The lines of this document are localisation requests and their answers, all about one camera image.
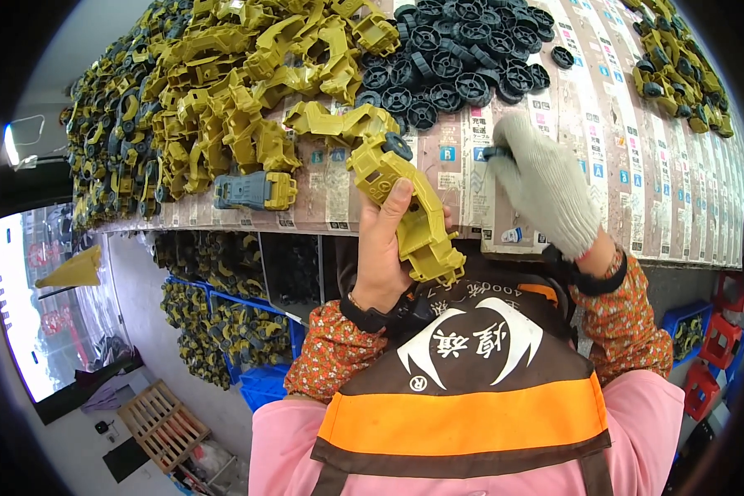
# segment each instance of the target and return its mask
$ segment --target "bare hand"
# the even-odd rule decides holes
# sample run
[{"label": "bare hand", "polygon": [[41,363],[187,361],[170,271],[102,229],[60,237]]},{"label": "bare hand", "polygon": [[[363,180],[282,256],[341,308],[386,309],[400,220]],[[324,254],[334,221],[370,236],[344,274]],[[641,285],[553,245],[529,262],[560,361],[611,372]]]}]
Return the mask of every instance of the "bare hand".
[{"label": "bare hand", "polygon": [[[361,195],[361,222],[358,232],[358,277],[352,298],[361,310],[375,308],[388,313],[413,283],[410,266],[400,262],[397,225],[408,211],[413,183],[399,178],[389,196],[378,207]],[[451,213],[444,207],[444,226],[452,226]]]}]

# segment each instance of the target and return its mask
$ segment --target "wooden pallet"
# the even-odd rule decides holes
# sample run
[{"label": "wooden pallet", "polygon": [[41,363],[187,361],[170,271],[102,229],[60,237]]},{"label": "wooden pallet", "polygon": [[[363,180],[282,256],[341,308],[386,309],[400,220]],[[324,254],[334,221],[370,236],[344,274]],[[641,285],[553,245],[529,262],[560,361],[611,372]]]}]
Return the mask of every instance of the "wooden pallet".
[{"label": "wooden pallet", "polygon": [[209,434],[209,429],[161,380],[141,391],[118,413],[164,474],[174,470]]}]

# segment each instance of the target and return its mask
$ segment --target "white knit glove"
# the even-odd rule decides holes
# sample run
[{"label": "white knit glove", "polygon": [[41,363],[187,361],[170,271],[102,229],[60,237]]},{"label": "white knit glove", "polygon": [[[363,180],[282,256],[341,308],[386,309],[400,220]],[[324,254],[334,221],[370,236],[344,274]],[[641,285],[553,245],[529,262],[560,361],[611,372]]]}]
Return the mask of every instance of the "white knit glove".
[{"label": "white knit glove", "polygon": [[540,134],[525,114],[498,121],[494,144],[513,151],[514,161],[504,156],[488,161],[513,208],[568,259],[587,253],[598,236],[601,213],[573,153]]}]

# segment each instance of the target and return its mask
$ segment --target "person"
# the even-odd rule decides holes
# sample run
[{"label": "person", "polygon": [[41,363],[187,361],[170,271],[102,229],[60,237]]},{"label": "person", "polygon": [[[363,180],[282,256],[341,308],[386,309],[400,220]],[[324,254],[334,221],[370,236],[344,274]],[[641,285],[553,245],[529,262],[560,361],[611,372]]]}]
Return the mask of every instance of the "person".
[{"label": "person", "polygon": [[311,313],[288,395],[255,412],[250,494],[662,493],[683,391],[666,381],[672,340],[645,274],[601,228],[572,153],[520,114],[494,143],[512,154],[489,167],[584,310],[589,359],[555,284],[492,263],[422,290],[434,320],[388,346],[381,315],[413,283],[396,237],[413,185],[399,179],[380,209],[362,195],[355,285]]}]

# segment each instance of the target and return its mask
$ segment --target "fingernail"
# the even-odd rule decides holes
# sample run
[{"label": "fingernail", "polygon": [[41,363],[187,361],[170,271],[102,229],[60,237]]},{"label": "fingernail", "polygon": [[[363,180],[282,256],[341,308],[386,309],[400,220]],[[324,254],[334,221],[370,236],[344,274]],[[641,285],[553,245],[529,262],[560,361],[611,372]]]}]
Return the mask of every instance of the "fingernail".
[{"label": "fingernail", "polygon": [[397,200],[409,199],[411,193],[413,193],[413,184],[411,184],[411,180],[408,178],[399,178],[397,183],[394,183],[394,188],[391,190],[391,194],[394,196],[394,199]]}]

